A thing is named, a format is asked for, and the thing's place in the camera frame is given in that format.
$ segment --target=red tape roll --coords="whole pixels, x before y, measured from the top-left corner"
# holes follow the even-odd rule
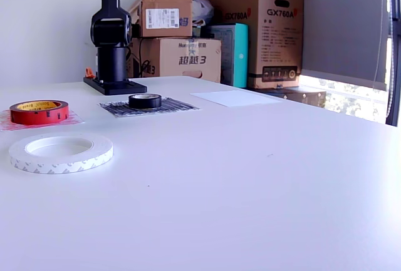
[[[68,119],[70,110],[64,101],[22,102],[10,107],[11,121],[22,125],[47,125]]]

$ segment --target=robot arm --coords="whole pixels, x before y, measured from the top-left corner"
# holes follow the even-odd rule
[[[145,93],[147,88],[127,80],[125,47],[131,42],[131,15],[120,0],[102,0],[102,8],[92,17],[91,39],[98,48],[95,79],[84,82],[105,95]]]

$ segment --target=white table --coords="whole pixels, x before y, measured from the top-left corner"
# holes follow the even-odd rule
[[[84,124],[0,133],[1,271],[401,270],[398,129],[286,100],[226,108],[233,88],[140,79],[202,108],[117,119],[84,83],[0,91],[0,110],[70,103]],[[99,168],[37,175],[9,146],[57,131],[107,136]]]

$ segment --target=cardboard box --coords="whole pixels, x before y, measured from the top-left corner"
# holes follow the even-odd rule
[[[250,88],[298,86],[303,0],[210,0],[216,22],[249,26]]]
[[[192,36],[192,0],[142,0],[141,36]]]
[[[191,76],[220,83],[221,42],[216,39],[133,39],[127,63],[129,78]]]

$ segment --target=teal box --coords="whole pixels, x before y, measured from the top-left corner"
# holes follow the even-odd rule
[[[221,83],[246,88],[248,73],[248,25],[206,26],[205,36],[221,40]]]

